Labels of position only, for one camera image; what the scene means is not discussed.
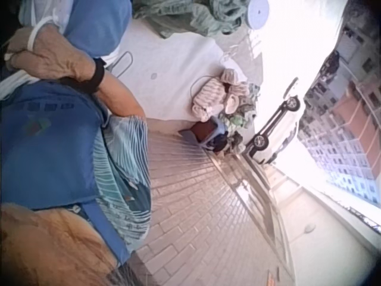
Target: sidewalk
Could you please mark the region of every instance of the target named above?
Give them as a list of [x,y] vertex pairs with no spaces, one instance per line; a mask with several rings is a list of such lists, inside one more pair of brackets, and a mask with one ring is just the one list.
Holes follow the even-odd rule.
[[213,161],[177,136],[149,134],[152,222],[130,267],[142,285],[294,282]]

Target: apartment building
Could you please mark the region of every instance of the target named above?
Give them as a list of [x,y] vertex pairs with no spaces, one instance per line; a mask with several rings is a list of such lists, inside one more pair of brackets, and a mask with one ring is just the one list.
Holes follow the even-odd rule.
[[347,22],[336,47],[340,67],[307,92],[298,136],[331,184],[380,207],[379,46],[368,14]]

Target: green cloth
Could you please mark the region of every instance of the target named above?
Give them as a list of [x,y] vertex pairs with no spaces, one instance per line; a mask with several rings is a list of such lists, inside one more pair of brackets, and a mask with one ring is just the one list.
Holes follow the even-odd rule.
[[212,36],[233,33],[242,23],[249,0],[134,0],[133,17],[146,18],[163,37],[194,32]]

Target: wrinkled hand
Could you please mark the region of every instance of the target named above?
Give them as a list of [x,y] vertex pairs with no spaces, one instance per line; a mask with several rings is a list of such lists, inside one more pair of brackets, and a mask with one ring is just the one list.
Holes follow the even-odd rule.
[[69,43],[52,24],[38,31],[33,51],[28,51],[27,43],[32,29],[21,28],[11,38],[7,53],[13,55],[7,61],[8,67],[25,70],[40,79],[72,77],[83,81],[92,77],[93,61]]

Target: teal striped cloth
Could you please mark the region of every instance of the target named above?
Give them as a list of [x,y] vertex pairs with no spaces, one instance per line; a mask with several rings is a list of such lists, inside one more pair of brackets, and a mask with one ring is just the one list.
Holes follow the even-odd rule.
[[140,117],[112,115],[93,150],[97,203],[130,253],[146,237],[151,218],[147,133]]

